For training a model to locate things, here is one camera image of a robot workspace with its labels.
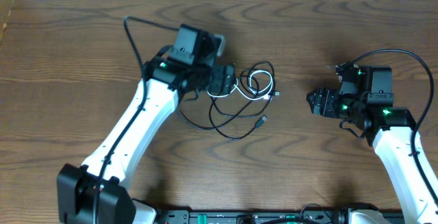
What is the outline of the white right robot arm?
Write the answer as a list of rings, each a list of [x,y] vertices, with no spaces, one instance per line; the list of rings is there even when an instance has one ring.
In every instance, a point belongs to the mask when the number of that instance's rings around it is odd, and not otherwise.
[[[381,159],[402,208],[405,223],[436,223],[430,192],[437,177],[425,156],[416,122],[407,108],[394,107],[388,66],[337,66],[340,88],[319,87],[306,96],[313,114],[361,130]]]

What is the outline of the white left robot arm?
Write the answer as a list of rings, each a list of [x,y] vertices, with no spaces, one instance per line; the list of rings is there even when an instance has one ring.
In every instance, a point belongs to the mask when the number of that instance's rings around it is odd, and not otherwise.
[[[108,137],[79,167],[57,176],[61,223],[153,223],[155,208],[132,199],[128,189],[140,159],[163,122],[187,92],[229,94],[232,65],[217,65],[225,37],[181,25],[173,45],[141,64],[142,79]]]

